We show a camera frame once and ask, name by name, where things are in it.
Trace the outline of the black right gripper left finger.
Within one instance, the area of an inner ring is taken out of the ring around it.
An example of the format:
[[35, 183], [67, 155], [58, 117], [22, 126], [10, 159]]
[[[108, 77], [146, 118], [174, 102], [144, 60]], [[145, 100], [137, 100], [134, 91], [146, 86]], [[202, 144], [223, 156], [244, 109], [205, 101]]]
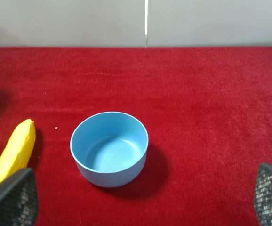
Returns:
[[34, 226], [38, 212], [33, 169], [21, 169], [0, 183], [0, 226]]

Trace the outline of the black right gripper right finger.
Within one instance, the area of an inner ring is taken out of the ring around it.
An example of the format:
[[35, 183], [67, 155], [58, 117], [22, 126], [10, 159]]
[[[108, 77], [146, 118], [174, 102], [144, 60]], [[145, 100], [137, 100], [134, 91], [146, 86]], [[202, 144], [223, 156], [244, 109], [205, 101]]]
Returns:
[[272, 226], [272, 163], [259, 166], [254, 190], [254, 209], [259, 225]]

